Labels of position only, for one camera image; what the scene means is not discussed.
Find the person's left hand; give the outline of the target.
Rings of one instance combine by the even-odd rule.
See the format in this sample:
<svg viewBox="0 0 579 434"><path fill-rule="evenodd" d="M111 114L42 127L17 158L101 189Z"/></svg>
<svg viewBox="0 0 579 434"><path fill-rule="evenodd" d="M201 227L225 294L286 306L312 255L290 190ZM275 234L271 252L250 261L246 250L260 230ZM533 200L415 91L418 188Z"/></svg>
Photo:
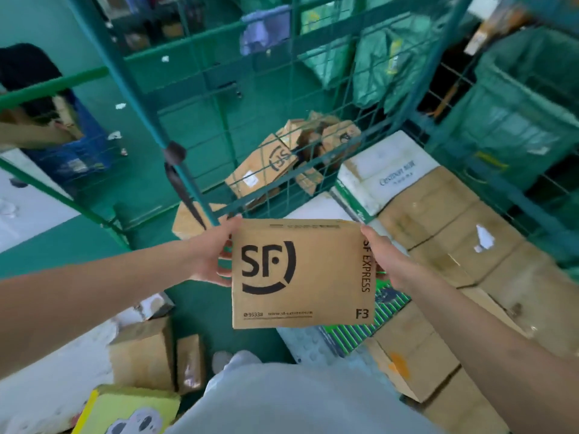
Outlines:
<svg viewBox="0 0 579 434"><path fill-rule="evenodd" d="M231 288L232 270L221 265L221 261L231 261L232 247L213 249L213 228L187 240L192 250L191 273L187 280Z"/></svg>

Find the person's right hand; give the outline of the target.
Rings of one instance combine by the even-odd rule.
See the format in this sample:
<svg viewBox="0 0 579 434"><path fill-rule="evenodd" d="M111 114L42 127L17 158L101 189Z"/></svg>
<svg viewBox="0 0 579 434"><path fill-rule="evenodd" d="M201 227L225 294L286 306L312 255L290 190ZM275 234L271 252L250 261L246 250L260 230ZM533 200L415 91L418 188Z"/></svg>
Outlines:
<svg viewBox="0 0 579 434"><path fill-rule="evenodd" d="M375 260L386 273L394 289L409 296L417 293L429 281L428 272L398 250L391 241L390 255L388 257L375 257Z"/></svg>

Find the brown printed cardboard parcel box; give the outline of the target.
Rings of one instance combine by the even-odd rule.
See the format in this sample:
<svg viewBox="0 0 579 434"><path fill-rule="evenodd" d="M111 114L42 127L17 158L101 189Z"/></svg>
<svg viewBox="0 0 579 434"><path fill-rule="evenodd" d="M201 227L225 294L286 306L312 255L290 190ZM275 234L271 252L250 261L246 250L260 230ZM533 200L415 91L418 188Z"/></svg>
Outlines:
<svg viewBox="0 0 579 434"><path fill-rule="evenodd" d="M359 223L243 219L232 243L234 329L373 323L376 262Z"/></svg>

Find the person's left forearm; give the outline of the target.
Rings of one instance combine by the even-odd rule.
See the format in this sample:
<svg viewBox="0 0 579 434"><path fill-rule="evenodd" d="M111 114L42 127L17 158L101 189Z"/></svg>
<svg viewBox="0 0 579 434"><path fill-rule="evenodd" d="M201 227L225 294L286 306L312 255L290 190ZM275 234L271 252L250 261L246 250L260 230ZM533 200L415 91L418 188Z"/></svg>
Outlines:
<svg viewBox="0 0 579 434"><path fill-rule="evenodd" d="M199 250L174 241L0 280L0 379L192 277Z"/></svg>

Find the person's right forearm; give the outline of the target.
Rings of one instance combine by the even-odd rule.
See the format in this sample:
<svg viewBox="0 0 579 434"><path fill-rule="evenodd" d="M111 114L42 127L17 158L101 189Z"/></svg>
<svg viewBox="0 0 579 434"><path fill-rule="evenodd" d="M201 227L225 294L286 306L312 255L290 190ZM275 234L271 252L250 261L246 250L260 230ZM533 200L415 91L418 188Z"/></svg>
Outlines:
<svg viewBox="0 0 579 434"><path fill-rule="evenodd" d="M579 434L579 366L529 340L429 270L393 282L442 337L513 434Z"/></svg>

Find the white flat parcel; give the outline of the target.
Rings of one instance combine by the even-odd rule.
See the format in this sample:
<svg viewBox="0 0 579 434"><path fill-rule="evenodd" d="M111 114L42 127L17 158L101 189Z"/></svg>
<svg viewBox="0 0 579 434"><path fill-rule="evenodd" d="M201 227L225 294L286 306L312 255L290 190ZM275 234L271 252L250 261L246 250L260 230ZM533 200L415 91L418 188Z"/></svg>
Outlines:
<svg viewBox="0 0 579 434"><path fill-rule="evenodd" d="M348 212L324 191L287 214L285 219L328 219L353 221Z"/></svg>

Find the white carton box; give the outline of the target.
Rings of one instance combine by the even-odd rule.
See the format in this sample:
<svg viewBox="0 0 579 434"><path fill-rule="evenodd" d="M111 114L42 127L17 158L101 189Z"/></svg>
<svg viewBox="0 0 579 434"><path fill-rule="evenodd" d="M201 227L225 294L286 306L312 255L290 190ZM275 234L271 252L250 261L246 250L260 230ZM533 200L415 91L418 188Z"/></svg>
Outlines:
<svg viewBox="0 0 579 434"><path fill-rule="evenodd" d="M429 174L439 163L406 132L399 130L345 160L335 188L364 223L398 194Z"/></svg>

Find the flat cardboard box round logo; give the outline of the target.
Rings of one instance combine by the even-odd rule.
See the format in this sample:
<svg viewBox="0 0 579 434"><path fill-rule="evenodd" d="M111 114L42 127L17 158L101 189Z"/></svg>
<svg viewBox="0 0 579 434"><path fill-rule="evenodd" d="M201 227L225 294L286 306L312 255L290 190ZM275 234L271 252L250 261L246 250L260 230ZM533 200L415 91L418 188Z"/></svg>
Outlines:
<svg viewBox="0 0 579 434"><path fill-rule="evenodd" d="M263 189L293 170L298 157L276 134L265 140L225 179L237 198Z"/></svg>

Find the large taped brown cardboard box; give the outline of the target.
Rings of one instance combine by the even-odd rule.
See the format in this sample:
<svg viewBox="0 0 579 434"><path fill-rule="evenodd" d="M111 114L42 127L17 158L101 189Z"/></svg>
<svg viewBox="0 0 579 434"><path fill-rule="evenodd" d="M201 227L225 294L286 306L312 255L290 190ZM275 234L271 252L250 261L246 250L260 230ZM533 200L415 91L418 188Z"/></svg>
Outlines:
<svg viewBox="0 0 579 434"><path fill-rule="evenodd" d="M445 167L395 196L378 221L455 288L479 287L560 357L579 357L579 285Z"/></svg>

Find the green striped packet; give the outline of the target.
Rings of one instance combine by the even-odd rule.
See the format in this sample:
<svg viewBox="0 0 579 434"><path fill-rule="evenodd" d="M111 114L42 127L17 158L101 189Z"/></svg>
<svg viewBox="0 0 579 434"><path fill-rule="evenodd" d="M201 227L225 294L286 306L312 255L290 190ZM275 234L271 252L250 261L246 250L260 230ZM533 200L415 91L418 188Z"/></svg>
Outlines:
<svg viewBox="0 0 579 434"><path fill-rule="evenodd" d="M371 324L318 326L324 342L334 355L344 358L353 353L410 301L409 296L393 288L388 278L376 280L375 294L375 314Z"/></svg>

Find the small brown cardboard box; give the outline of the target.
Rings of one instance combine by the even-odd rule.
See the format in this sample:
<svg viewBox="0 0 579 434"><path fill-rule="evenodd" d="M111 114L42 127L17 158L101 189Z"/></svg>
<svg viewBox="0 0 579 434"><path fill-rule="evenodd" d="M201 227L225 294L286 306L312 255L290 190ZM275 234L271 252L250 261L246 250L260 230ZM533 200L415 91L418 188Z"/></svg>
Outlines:
<svg viewBox="0 0 579 434"><path fill-rule="evenodd" d="M362 131L350 120L325 127L322 130L318 155L332 172L337 171L343 161L360 146Z"/></svg>

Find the crumpled brown cardboard box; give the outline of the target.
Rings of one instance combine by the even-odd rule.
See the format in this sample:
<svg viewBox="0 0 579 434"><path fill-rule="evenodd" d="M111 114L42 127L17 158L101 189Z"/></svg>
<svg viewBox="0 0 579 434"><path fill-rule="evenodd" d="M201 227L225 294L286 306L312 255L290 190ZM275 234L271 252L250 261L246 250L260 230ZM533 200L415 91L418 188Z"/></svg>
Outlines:
<svg viewBox="0 0 579 434"><path fill-rule="evenodd" d="M299 168L324 153L323 131L341 120L334 115L310 111L308 118L289 119L274 135L282 141L298 158L294 168ZM309 196L314 196L323 181L322 173L316 167L297 174L297 185Z"/></svg>

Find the brown cardboard box orange stain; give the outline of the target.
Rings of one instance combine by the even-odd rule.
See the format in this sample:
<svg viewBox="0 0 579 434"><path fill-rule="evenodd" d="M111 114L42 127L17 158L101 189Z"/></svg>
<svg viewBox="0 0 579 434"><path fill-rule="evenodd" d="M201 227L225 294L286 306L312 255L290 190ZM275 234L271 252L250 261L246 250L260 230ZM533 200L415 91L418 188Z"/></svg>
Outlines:
<svg viewBox="0 0 579 434"><path fill-rule="evenodd" d="M460 367L414 301L367 338L364 346L395 389L418 403L427 401Z"/></svg>

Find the white bubble mailer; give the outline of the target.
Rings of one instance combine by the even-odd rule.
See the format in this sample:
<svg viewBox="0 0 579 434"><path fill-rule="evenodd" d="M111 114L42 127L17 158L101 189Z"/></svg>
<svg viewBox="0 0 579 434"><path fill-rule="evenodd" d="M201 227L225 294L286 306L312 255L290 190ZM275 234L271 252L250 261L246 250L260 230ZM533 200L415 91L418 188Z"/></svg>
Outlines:
<svg viewBox="0 0 579 434"><path fill-rule="evenodd" d="M379 370L365 345L359 346L346 357L339 357L331 351L321 332L316 328L277 328L277 332L296 363L312 367L329 367L340 372L349 369L363 373L380 382L397 399L401 397L387 375Z"/></svg>

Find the narrow taped cardboard box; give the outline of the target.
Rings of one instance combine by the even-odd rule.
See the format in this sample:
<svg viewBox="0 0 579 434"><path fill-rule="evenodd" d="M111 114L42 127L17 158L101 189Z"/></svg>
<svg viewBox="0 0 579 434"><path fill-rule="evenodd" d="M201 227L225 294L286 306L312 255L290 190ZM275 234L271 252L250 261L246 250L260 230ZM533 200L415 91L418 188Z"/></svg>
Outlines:
<svg viewBox="0 0 579 434"><path fill-rule="evenodd" d="M199 334L179 338L177 354L177 391L180 395L201 391L207 384L204 345Z"/></svg>

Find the brown cardboard cube box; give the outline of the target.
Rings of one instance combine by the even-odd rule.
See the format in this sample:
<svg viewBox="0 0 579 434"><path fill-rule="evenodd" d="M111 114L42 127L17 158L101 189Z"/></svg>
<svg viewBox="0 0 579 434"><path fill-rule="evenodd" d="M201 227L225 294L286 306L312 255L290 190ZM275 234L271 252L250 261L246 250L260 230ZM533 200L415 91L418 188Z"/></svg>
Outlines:
<svg viewBox="0 0 579 434"><path fill-rule="evenodd" d="M175 391L174 347L168 316L129 325L108 345L113 382Z"/></svg>

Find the blue plastic crate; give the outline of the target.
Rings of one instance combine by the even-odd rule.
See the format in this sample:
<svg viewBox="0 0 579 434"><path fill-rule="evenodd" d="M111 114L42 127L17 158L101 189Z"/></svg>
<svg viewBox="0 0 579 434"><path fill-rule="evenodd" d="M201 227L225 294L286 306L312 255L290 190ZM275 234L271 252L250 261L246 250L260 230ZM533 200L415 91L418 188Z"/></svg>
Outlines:
<svg viewBox="0 0 579 434"><path fill-rule="evenodd" d="M77 134L83 137L64 145L41 149L23 149L23 152L55 182L63 184L90 174L101 173L112 167L118 144L109 140L109 134L75 96L67 103L76 124Z"/></svg>

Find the green plastic parcel bags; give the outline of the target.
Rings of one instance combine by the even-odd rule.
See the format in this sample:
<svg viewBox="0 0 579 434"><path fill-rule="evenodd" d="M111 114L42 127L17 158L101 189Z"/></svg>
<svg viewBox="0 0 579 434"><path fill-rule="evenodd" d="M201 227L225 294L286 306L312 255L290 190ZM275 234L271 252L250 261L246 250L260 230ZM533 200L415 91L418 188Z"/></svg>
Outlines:
<svg viewBox="0 0 579 434"><path fill-rule="evenodd" d="M379 106L388 113L409 93L442 27L442 19L425 9L401 13L307 50L299 58L323 89L344 80L353 106Z"/></svg>

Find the person's white garment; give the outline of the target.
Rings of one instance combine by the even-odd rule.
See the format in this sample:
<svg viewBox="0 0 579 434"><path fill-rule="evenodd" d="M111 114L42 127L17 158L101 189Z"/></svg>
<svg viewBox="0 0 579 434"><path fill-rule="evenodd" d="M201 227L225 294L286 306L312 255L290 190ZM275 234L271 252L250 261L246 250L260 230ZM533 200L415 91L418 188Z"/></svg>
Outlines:
<svg viewBox="0 0 579 434"><path fill-rule="evenodd" d="M339 367L239 351L165 434L444 434L387 387Z"/></svg>

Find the plain brown cardboard box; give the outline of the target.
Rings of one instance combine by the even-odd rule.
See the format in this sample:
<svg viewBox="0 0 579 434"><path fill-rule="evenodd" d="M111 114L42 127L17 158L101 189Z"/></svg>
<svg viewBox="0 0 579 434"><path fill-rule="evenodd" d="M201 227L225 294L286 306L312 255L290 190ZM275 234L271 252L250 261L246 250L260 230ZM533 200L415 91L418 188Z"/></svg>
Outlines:
<svg viewBox="0 0 579 434"><path fill-rule="evenodd" d="M447 434L511 434L462 367L420 411Z"/></svg>

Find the large green sack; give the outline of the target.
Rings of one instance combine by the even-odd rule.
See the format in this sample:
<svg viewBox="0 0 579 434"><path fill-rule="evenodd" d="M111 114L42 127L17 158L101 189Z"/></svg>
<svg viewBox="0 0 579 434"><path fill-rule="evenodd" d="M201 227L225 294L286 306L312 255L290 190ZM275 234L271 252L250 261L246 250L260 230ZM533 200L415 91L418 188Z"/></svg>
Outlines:
<svg viewBox="0 0 579 434"><path fill-rule="evenodd" d="M579 145L579 37L533 27L493 43L440 126L518 189Z"/></svg>

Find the pale blue cloth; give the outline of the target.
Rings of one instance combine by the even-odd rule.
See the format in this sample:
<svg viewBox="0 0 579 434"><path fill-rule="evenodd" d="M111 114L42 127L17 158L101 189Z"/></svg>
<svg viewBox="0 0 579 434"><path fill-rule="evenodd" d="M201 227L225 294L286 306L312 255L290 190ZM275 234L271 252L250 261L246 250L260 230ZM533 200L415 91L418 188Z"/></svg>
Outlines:
<svg viewBox="0 0 579 434"><path fill-rule="evenodd" d="M240 36L240 53L247 56L265 52L287 41L291 36L291 7L281 5L243 15L245 26Z"/></svg>

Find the yellow box with panda print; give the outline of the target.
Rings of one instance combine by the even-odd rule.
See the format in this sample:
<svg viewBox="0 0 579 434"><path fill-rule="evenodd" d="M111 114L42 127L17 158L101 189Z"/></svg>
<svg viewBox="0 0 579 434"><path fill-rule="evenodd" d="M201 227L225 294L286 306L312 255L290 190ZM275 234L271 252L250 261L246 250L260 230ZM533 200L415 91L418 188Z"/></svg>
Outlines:
<svg viewBox="0 0 579 434"><path fill-rule="evenodd" d="M181 397L171 391L100 385L91 391L71 434L163 434Z"/></svg>

